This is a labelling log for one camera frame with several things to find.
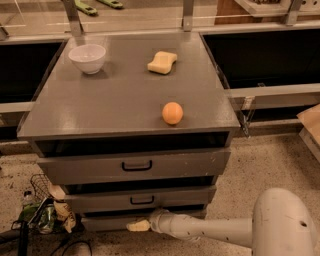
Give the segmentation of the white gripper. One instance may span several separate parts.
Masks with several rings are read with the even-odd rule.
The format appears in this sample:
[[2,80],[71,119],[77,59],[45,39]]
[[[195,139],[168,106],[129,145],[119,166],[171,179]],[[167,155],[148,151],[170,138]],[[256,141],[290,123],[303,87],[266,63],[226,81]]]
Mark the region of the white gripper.
[[130,222],[126,225],[126,228],[130,232],[145,232],[151,227],[151,230],[157,233],[171,234],[171,221],[174,214],[165,209],[155,210],[149,218],[141,219],[134,222]]

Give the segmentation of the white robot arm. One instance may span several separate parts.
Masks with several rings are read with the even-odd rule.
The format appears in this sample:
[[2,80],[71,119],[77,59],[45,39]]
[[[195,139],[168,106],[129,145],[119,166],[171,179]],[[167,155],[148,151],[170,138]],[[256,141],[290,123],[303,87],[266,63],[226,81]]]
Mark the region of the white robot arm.
[[127,229],[151,230],[187,241],[211,238],[247,247],[252,256],[316,256],[318,240],[303,201],[282,188],[264,191],[250,218],[204,220],[157,209],[149,217],[129,223]]

